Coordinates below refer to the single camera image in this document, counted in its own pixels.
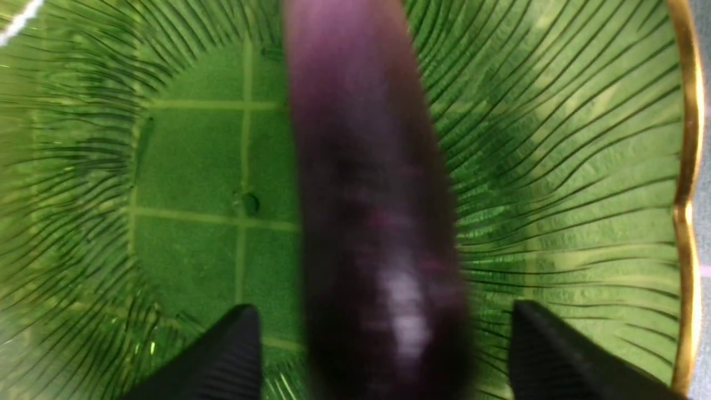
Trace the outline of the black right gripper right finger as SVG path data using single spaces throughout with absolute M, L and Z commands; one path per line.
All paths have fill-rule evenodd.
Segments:
M 515 399 L 684 399 L 532 299 L 513 304 L 508 377 Z

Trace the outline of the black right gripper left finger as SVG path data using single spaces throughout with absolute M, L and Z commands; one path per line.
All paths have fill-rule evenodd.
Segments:
M 123 399 L 259 399 L 262 345 L 255 306 L 239 304 Z

